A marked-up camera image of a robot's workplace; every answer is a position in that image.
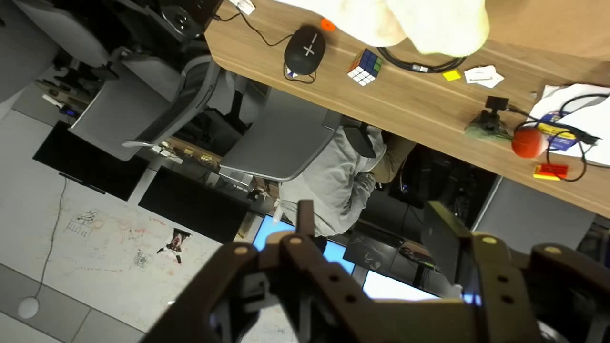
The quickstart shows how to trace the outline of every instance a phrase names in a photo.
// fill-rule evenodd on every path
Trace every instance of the black monitor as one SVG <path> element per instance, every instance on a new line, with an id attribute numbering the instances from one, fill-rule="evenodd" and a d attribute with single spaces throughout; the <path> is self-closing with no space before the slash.
<path id="1" fill-rule="evenodd" d="M 32 158 L 85 186 L 127 201 L 148 161 L 138 156 L 121 161 L 72 134 L 69 127 L 58 121 Z"/>
<path id="2" fill-rule="evenodd" d="M 248 205 L 161 167 L 139 205 L 219 243 L 230 243 Z"/>

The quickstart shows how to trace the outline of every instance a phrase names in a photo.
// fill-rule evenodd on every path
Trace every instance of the yellow block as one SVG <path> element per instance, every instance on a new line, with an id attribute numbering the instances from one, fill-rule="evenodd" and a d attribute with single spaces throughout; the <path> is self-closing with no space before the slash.
<path id="1" fill-rule="evenodd" d="M 457 69 L 453 69 L 450 71 L 446 71 L 443 73 L 443 76 L 447 81 L 459 80 L 462 78 L 462 75 L 459 73 Z"/>

